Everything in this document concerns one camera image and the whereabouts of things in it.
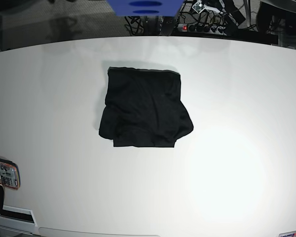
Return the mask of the blue plastic box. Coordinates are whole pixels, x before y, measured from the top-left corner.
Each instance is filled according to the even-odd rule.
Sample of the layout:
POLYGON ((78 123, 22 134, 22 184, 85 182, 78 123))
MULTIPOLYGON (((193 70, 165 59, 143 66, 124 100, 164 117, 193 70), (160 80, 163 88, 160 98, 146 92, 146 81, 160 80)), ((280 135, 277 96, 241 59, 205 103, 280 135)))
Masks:
POLYGON ((117 16, 175 16, 183 0, 107 0, 117 16))

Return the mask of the small sticker label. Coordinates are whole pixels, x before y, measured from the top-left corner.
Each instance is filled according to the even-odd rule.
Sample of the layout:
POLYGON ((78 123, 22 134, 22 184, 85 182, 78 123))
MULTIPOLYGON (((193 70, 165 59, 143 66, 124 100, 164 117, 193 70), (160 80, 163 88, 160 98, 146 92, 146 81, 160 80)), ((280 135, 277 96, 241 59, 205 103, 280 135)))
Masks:
POLYGON ((278 237, 296 237, 296 231, 281 233, 278 237))

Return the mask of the white tray at table edge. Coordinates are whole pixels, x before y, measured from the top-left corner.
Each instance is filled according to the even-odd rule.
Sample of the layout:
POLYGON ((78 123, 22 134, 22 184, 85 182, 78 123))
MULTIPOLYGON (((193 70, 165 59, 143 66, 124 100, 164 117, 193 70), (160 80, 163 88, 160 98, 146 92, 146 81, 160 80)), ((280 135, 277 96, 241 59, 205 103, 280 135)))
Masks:
POLYGON ((37 222, 30 209, 4 205, 0 213, 0 228, 20 234, 33 235, 37 222))

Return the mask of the black T-shirt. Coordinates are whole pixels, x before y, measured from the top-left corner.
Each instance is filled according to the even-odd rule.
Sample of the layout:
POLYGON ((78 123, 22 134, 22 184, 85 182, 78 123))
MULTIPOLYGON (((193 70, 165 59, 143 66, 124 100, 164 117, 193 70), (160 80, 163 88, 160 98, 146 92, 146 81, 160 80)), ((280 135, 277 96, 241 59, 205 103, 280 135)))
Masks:
POLYGON ((114 147, 172 148, 193 129, 179 73, 109 67, 99 135, 114 147))

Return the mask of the black power strip red switch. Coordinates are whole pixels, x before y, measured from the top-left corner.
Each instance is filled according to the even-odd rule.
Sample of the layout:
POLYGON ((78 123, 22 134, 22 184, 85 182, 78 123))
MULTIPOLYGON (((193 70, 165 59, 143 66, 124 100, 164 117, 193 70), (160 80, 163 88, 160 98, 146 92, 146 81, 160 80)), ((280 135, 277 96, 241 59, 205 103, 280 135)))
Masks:
POLYGON ((179 23, 177 30, 182 33, 204 33, 208 35, 227 36, 226 26, 217 24, 188 24, 179 23))

